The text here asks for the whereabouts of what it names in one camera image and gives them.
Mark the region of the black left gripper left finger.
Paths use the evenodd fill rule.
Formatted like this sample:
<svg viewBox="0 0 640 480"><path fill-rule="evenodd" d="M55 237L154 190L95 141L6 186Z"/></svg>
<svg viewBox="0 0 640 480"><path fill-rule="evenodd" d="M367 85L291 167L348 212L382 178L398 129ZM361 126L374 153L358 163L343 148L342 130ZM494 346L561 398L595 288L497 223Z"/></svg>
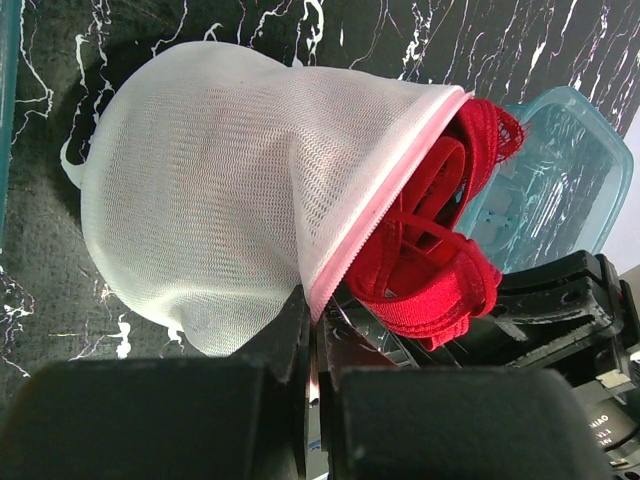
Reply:
<svg viewBox="0 0 640 480"><path fill-rule="evenodd" d="M1 430L5 479L302 479L310 312L295 288L227 357L57 362Z"/></svg>

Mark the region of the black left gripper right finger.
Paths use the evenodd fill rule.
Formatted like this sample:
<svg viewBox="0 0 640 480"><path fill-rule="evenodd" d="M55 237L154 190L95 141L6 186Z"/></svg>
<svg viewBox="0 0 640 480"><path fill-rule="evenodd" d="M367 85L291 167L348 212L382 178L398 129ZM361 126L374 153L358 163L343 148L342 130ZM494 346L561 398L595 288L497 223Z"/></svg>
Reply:
<svg viewBox="0 0 640 480"><path fill-rule="evenodd" d="M333 479L608 479L569 384L548 369L399 368L330 303L317 325Z"/></svg>

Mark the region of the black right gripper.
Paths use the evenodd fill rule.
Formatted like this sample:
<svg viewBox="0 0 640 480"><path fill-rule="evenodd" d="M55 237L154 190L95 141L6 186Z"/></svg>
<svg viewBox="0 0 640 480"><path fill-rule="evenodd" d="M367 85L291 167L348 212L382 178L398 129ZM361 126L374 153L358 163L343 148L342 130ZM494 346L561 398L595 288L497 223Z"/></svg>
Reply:
<svg viewBox="0 0 640 480"><path fill-rule="evenodd" d="M602 254L578 251L506 275L494 309L434 357L451 366L552 369L584 405L601 448L639 433L639 315L630 285Z"/></svg>

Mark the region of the red bra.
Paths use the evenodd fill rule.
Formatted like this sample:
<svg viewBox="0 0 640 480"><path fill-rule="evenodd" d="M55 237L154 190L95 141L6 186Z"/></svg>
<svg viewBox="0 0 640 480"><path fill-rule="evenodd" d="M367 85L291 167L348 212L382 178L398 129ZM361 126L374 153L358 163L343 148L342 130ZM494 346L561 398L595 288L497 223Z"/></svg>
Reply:
<svg viewBox="0 0 640 480"><path fill-rule="evenodd" d="M345 276L350 292L391 332L433 351L493 309L502 274L454 227L524 140L513 116L470 99L402 188Z"/></svg>

